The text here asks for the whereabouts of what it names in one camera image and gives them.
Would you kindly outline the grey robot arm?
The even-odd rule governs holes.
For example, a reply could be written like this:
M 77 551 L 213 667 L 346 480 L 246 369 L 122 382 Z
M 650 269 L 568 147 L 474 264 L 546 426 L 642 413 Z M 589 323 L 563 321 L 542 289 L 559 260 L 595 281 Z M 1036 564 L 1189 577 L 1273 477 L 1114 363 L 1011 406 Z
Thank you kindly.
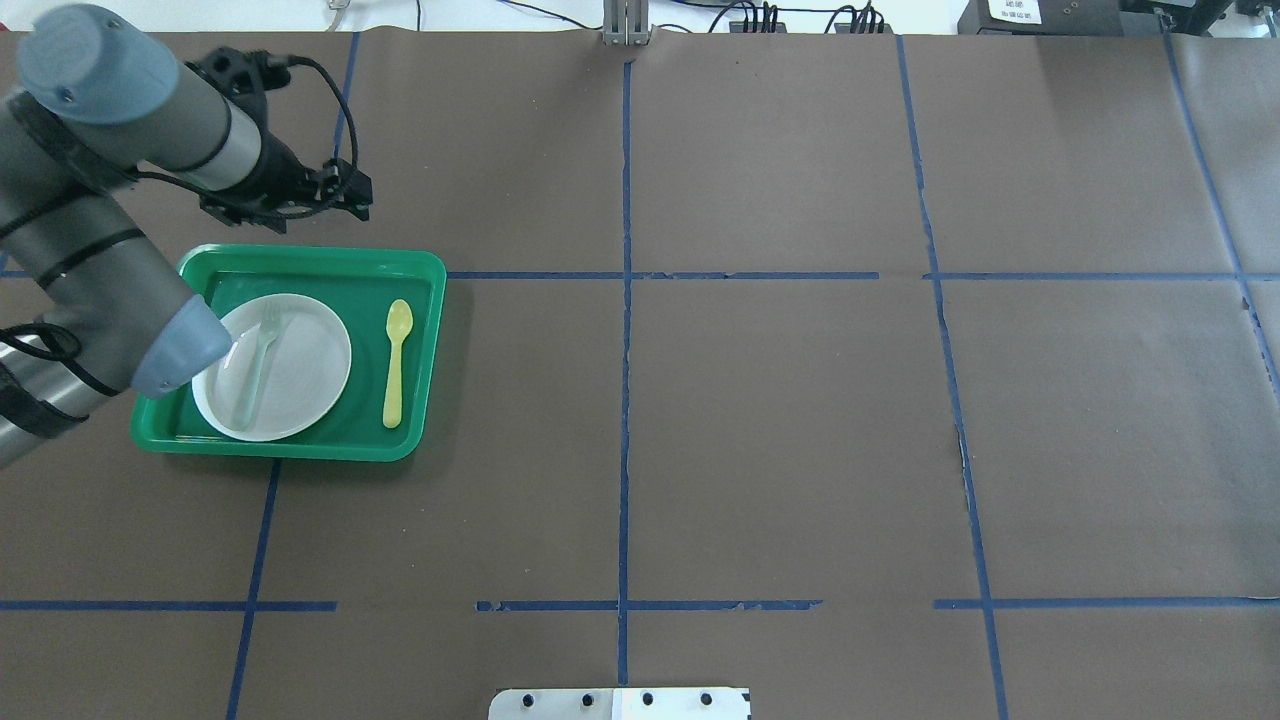
M 3 465 L 81 427 L 127 389 L 163 398 L 233 340 L 116 201 L 142 181 L 191 192 L 224 225 L 284 233 L 338 209 L 367 220 L 372 182 L 348 158 L 306 167 L 269 127 L 268 95 L 308 56 L 216 47 L 182 61 L 104 6 L 45 12 L 3 97 L 3 252 L 52 306 L 3 331 Z

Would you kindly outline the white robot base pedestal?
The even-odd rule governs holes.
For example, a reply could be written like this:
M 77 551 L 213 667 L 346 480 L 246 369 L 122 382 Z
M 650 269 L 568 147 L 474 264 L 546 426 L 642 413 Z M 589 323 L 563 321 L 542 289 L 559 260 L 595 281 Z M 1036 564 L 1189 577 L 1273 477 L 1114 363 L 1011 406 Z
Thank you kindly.
M 735 687 L 507 689 L 489 719 L 751 719 L 750 691 Z

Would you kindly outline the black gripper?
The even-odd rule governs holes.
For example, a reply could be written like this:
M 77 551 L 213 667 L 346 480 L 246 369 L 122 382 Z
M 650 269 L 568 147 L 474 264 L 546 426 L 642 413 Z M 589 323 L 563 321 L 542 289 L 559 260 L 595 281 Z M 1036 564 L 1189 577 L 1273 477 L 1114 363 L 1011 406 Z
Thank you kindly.
M 229 227 L 260 225 L 285 233 L 292 220 L 340 209 L 360 222 L 369 222 L 372 181 L 353 165 L 330 160 L 321 170 L 300 163 L 274 135 L 262 133 L 257 161 L 250 173 L 225 190 L 204 193 L 200 209 Z

